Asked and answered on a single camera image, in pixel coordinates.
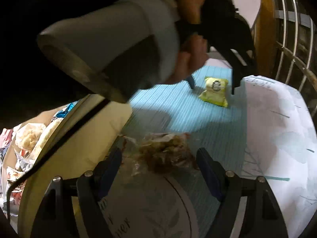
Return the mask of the person's left hand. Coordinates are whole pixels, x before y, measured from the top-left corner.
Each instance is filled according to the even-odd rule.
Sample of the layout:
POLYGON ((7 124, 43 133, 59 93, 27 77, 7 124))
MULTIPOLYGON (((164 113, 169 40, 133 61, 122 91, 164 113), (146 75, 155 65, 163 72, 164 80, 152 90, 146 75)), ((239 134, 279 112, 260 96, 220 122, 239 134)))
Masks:
MULTIPOLYGON (((180 14, 190 24, 201 22, 201 7, 205 0, 175 0, 180 14)), ((164 84, 176 84, 200 69, 208 59, 207 40, 192 34, 178 53, 173 74, 164 84)))

